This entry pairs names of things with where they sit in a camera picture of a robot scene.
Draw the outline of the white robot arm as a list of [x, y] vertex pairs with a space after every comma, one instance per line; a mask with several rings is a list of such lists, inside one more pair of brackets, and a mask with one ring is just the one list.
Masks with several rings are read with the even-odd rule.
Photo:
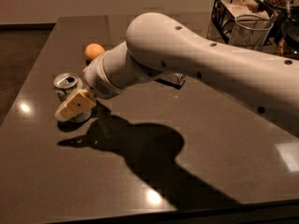
[[299, 63], [291, 58], [210, 41], [160, 13], [128, 26], [125, 41], [83, 70], [85, 87], [71, 91], [55, 113], [67, 121], [126, 88], [170, 73], [196, 77], [283, 130], [299, 134]]

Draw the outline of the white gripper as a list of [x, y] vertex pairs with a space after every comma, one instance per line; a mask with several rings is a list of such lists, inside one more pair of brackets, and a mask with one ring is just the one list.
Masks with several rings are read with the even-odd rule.
[[[125, 65], [125, 56], [119, 53], [103, 53], [96, 57], [83, 69], [85, 86], [101, 99], [110, 99], [124, 92], [117, 82], [112, 80]], [[96, 99], [83, 89], [77, 89], [69, 94], [55, 112], [59, 121], [83, 122], [87, 120]]]

